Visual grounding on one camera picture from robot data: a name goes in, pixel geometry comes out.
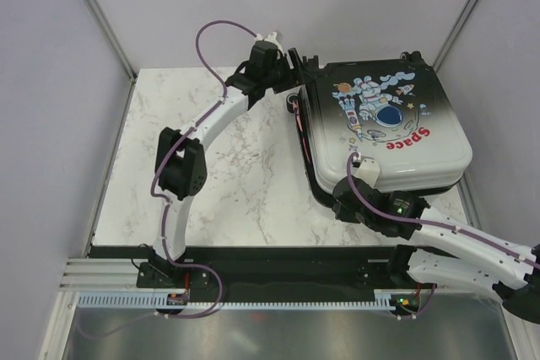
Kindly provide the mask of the pink navy floral garment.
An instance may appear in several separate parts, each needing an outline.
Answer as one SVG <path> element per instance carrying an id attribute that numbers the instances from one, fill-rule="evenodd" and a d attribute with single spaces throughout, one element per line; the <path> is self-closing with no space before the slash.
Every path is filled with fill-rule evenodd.
<path id="1" fill-rule="evenodd" d="M 301 120 L 301 117 L 300 117 L 300 104 L 299 104 L 298 100 L 296 100 L 296 101 L 294 101 L 292 103 L 292 108 L 293 108 L 294 117 L 295 117 L 295 120 L 296 120 L 296 125 L 297 125 L 297 127 L 299 129 L 299 132 L 303 133 L 304 128 L 303 128 L 302 120 Z"/>

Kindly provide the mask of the white suitcase with dark lining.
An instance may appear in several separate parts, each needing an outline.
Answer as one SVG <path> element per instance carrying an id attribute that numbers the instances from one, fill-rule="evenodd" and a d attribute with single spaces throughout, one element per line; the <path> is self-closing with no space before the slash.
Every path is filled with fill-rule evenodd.
<path id="1" fill-rule="evenodd" d="M 297 133 L 314 199 L 334 203 L 351 153 L 377 161 L 379 191 L 437 196 L 463 176 L 473 157 L 435 70 L 420 51 L 398 59 L 331 62 L 302 59 L 308 83 L 287 98 L 300 104 Z"/>

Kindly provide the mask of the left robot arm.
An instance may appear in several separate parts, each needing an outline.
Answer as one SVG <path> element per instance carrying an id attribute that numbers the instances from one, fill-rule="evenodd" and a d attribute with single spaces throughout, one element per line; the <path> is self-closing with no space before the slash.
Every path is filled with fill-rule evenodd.
<path id="1" fill-rule="evenodd" d="M 268 89 L 278 94 L 302 84 L 298 53 L 285 53 L 278 37 L 276 31 L 257 35 L 248 59 L 224 82 L 223 94 L 190 124 L 180 130 L 166 127 L 159 134 L 150 194 L 165 204 L 154 249 L 164 258 L 155 275 L 167 287 L 178 286 L 186 274 L 176 259 L 185 253 L 189 212 L 208 177 L 209 146 Z"/>

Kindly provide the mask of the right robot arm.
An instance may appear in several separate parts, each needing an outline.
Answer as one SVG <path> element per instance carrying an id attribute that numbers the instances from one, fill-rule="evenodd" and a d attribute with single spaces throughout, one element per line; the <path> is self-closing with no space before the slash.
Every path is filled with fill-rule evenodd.
<path id="1" fill-rule="evenodd" d="M 442 214 L 406 191 L 382 193 L 352 175 L 333 189 L 332 210 L 387 238 L 404 239 L 386 266 L 396 287 L 410 282 L 481 293 L 514 316 L 539 321 L 539 248 L 494 237 Z"/>

